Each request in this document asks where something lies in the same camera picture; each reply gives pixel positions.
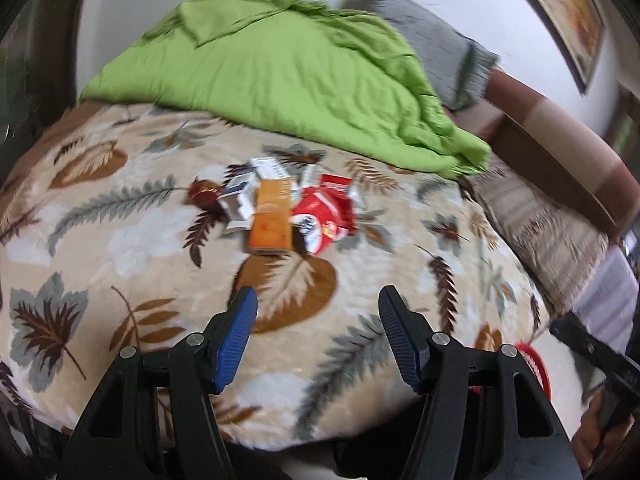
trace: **beige bedsheet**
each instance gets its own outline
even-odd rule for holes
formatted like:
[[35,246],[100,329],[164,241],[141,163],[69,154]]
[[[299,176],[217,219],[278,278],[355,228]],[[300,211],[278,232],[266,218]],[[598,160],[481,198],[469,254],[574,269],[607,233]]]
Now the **beige bedsheet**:
[[[208,114],[92,107],[84,124],[63,118],[0,198],[0,383],[53,427],[72,430],[123,345],[171,346],[241,285],[257,289],[258,319],[212,402],[226,438],[265,449],[356,434],[414,398],[376,314],[383,285],[468,346],[526,341],[546,323],[516,257],[454,182]],[[196,176],[221,182],[265,155],[357,180],[358,235],[318,256],[250,256],[243,234],[221,235],[188,203]]]

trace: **framed painting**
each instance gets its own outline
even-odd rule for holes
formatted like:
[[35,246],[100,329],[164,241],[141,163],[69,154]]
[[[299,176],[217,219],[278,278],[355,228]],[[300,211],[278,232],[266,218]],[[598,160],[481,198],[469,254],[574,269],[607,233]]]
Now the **framed painting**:
[[594,0],[529,0],[562,51],[584,94],[598,62],[604,22]]

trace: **human hand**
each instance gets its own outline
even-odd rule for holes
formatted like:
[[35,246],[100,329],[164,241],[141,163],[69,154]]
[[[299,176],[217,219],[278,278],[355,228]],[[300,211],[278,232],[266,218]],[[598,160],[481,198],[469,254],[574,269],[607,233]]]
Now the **human hand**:
[[598,414],[602,409],[603,403],[604,394],[602,390],[600,390],[593,396],[593,399],[591,399],[589,409],[580,420],[580,428],[578,428],[578,431],[571,440],[575,458],[582,471],[586,471],[593,464],[593,451],[598,447],[600,441],[602,441],[602,445],[604,446],[602,458],[606,461],[618,449],[620,444],[622,444],[626,434],[634,423],[634,418],[630,417],[626,423],[620,424],[607,432],[603,439],[600,428],[598,427]]

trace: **green blanket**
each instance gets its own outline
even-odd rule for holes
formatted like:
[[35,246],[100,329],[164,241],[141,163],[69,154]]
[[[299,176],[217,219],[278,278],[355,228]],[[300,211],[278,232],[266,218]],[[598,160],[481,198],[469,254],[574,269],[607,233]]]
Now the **green blanket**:
[[81,99],[208,110],[448,178],[484,169],[414,51],[381,18],[309,0],[190,0],[105,66]]

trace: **orange box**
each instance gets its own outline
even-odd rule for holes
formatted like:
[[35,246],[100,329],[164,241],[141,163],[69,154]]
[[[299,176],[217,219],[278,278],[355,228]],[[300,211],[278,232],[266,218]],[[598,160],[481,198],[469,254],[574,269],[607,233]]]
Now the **orange box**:
[[290,195],[290,178],[260,181],[249,234],[252,253],[282,254],[291,250]]

